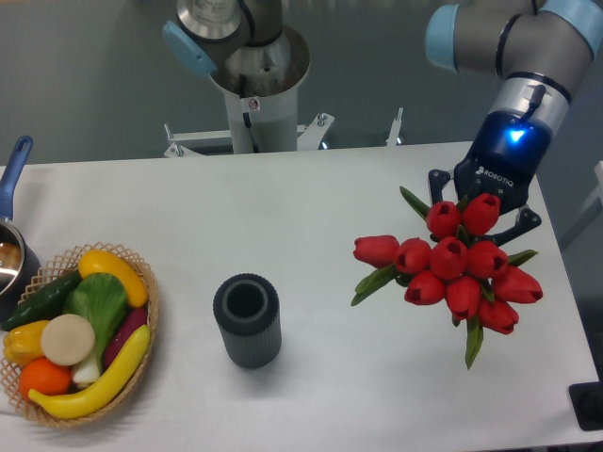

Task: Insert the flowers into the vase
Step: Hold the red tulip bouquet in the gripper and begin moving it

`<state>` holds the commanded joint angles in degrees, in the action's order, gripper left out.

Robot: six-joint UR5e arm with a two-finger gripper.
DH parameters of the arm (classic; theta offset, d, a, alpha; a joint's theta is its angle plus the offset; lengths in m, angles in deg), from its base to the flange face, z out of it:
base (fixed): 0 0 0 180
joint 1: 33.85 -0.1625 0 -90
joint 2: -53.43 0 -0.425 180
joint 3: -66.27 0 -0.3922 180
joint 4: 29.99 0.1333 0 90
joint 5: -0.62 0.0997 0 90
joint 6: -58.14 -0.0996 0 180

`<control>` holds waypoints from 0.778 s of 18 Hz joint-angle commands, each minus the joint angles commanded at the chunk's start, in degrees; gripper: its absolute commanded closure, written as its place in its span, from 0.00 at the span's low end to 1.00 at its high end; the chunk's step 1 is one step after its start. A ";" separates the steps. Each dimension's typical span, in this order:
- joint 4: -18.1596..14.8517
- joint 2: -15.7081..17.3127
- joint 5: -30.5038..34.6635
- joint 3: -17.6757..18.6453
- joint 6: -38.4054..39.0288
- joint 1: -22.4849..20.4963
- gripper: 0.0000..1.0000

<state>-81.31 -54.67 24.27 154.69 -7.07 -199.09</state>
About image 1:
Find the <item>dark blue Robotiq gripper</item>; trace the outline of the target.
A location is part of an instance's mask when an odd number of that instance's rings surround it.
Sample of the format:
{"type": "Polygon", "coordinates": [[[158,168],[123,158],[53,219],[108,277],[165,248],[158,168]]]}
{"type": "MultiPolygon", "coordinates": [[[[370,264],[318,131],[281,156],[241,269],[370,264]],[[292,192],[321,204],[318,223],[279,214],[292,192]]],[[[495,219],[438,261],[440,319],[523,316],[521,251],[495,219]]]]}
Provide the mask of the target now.
{"type": "Polygon", "coordinates": [[[550,132],[541,124],[521,121],[506,111],[489,114],[465,158],[452,169],[431,169],[428,186],[431,204],[446,200],[444,190],[454,180],[461,199],[482,193],[500,197],[500,212],[519,208],[509,229],[487,234],[484,240],[501,247],[542,224],[526,204],[529,186],[550,144],[550,132]]]}

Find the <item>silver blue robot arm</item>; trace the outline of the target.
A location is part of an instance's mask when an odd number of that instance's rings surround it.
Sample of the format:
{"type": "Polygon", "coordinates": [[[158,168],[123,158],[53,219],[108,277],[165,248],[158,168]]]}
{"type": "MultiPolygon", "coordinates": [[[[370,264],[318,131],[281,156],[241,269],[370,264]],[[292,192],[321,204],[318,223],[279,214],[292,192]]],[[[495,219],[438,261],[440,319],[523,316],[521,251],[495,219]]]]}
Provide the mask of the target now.
{"type": "Polygon", "coordinates": [[[432,202],[452,182],[458,199],[483,193],[515,211],[501,246],[538,227],[528,207],[533,177],[602,44],[602,9],[593,1],[477,1],[446,5],[431,17],[431,64],[493,73],[503,84],[467,155],[454,169],[429,173],[432,202]]]}

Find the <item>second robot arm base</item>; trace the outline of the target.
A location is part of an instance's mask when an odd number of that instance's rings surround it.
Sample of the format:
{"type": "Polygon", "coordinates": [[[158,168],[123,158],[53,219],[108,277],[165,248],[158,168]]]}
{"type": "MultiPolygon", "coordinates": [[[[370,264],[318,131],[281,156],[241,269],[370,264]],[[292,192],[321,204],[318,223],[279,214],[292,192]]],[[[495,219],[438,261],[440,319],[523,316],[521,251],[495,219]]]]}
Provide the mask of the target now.
{"type": "Polygon", "coordinates": [[[298,89],[310,68],[280,1],[180,1],[162,38],[182,66],[221,91],[235,153],[297,149],[298,89]]]}

